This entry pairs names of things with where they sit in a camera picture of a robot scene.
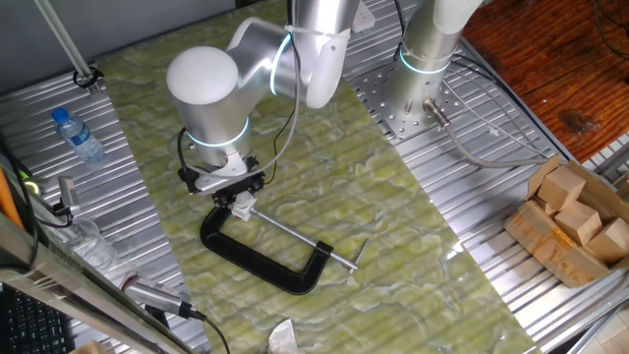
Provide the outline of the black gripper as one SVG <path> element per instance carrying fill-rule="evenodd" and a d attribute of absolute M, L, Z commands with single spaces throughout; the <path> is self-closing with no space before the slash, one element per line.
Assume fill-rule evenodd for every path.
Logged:
<path fill-rule="evenodd" d="M 230 207 L 236 197 L 243 192 L 250 192 L 254 197 L 257 196 L 264 186 L 264 177 L 265 174 L 260 172 L 218 190 L 212 194 L 214 205 L 220 208 Z"/>

